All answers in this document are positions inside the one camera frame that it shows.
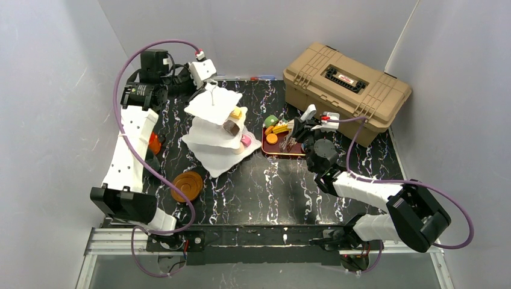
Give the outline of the metal serving tongs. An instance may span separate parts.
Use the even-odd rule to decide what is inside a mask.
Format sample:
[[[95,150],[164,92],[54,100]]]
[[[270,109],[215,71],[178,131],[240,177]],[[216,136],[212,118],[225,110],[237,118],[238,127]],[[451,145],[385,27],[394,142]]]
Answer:
[[[305,112],[300,117],[295,117],[293,121],[288,123],[288,128],[291,131],[285,136],[283,142],[280,144],[280,152],[289,152],[291,149],[306,135],[316,121],[313,120],[317,112],[316,106],[310,104]]]

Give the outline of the pink rectangular cake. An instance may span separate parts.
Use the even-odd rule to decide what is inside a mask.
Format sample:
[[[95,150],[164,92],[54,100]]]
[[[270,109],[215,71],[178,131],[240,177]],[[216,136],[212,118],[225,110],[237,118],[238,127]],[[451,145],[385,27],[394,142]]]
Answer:
[[[240,142],[245,146],[248,147],[251,145],[252,141],[251,138],[247,134],[243,134],[242,138],[240,139]]]

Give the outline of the white three-tier cake stand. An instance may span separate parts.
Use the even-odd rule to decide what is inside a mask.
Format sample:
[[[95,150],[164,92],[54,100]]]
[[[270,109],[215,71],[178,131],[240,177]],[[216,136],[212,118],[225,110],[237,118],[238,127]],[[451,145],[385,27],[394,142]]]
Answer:
[[[248,108],[239,106],[242,96],[243,94],[220,87],[217,82],[212,81],[184,108],[184,112],[193,116],[193,119],[188,133],[182,136],[182,141],[212,178],[221,176],[262,147],[262,142],[246,125]],[[243,111],[239,120],[230,117],[234,107],[240,107]],[[240,127],[236,136],[229,135],[222,128],[228,119]],[[245,147],[242,154],[236,155],[233,151],[239,147],[243,134],[247,134],[252,143]]]

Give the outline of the chocolate swirl roll cake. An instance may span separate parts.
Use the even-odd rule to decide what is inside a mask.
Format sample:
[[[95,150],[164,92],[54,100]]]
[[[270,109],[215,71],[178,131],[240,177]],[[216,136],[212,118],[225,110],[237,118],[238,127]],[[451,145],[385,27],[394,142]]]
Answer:
[[[232,135],[232,136],[236,136],[240,131],[239,125],[230,119],[228,119],[224,122],[224,124],[222,125],[222,128],[227,133],[229,133],[229,135]]]

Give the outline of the yellow layered cake piece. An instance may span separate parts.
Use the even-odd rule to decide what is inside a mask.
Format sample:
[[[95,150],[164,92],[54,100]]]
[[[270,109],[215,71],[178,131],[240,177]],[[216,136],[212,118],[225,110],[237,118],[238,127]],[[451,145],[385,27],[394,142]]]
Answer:
[[[230,113],[230,117],[236,120],[241,119],[243,116],[243,111],[240,107],[234,107],[234,109]]]

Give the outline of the white coconut ball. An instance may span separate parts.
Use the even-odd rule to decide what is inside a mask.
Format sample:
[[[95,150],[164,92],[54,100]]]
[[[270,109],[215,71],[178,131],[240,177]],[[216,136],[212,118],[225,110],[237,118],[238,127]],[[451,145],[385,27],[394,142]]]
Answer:
[[[244,152],[244,150],[245,150],[245,146],[242,143],[240,143],[239,147],[237,149],[235,149],[233,151],[233,153],[236,154],[236,155],[240,155],[240,154],[242,154]]]

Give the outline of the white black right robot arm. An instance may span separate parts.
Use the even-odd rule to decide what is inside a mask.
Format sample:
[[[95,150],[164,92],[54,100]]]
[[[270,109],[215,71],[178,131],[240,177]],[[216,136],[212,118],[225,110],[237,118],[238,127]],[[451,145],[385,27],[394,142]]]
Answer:
[[[338,163],[331,140],[312,120],[294,119],[292,137],[302,143],[307,168],[315,174],[318,189],[382,210],[382,214],[358,214],[341,229],[310,240],[318,246],[357,247],[371,241],[402,241],[424,253],[451,224],[451,217],[431,192],[416,184],[365,182]]]

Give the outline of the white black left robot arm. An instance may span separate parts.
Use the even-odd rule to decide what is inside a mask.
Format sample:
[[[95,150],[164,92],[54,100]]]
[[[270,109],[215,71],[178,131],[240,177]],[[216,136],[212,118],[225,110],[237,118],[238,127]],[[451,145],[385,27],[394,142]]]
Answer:
[[[157,235],[170,236],[191,227],[158,207],[157,198],[142,193],[143,174],[162,179],[147,160],[158,113],[167,101],[169,72],[175,67],[164,49],[140,53],[140,68],[126,81],[120,96],[114,97],[118,139],[107,174],[99,187],[92,187],[91,201],[109,218],[139,226]]]

